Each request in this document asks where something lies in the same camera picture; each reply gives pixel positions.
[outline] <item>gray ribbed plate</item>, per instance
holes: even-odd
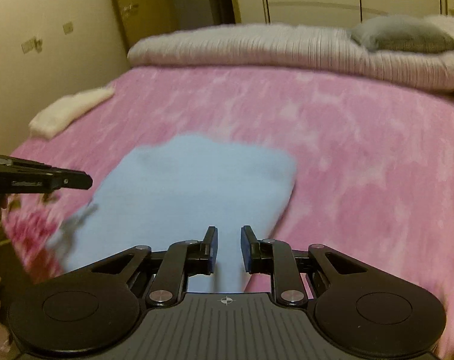
[[[28,355],[23,360],[32,360]],[[139,328],[95,360],[354,360],[325,341],[300,310],[268,294],[186,294],[150,311]],[[423,355],[418,360],[433,360]]]

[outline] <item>blue cloth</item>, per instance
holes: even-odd
[[[137,147],[104,180],[92,202],[51,240],[66,271],[135,245],[167,250],[219,231],[214,275],[189,279],[190,292],[242,292],[240,229],[267,238],[295,182],[287,154],[263,147],[216,143],[183,135],[157,147]]]

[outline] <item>silver bolt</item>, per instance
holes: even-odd
[[[287,291],[282,292],[280,297],[286,302],[296,303],[300,302],[304,298],[304,295],[300,291],[297,291],[295,289],[293,290],[289,289]]]
[[[159,302],[159,303],[163,303],[163,302],[166,302],[170,299],[172,299],[173,295],[172,295],[172,292],[170,291],[166,291],[164,289],[158,289],[156,291],[153,291],[151,294],[150,294],[150,299],[152,299],[154,302]]]

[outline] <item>pink blanket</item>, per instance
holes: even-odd
[[[379,81],[288,68],[139,67],[113,84],[115,96],[64,133],[13,153],[94,180],[90,191],[63,190],[46,208],[24,196],[5,216],[38,279],[59,273],[46,239],[123,156],[194,131],[295,156],[296,188],[274,237],[294,249],[327,244],[444,297],[439,353],[454,348],[454,105]],[[268,285],[254,277],[248,290]]]

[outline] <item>gray pillow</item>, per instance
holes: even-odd
[[[454,50],[454,39],[448,33],[425,20],[404,15],[374,17],[353,28],[351,36],[369,51],[439,54]]]

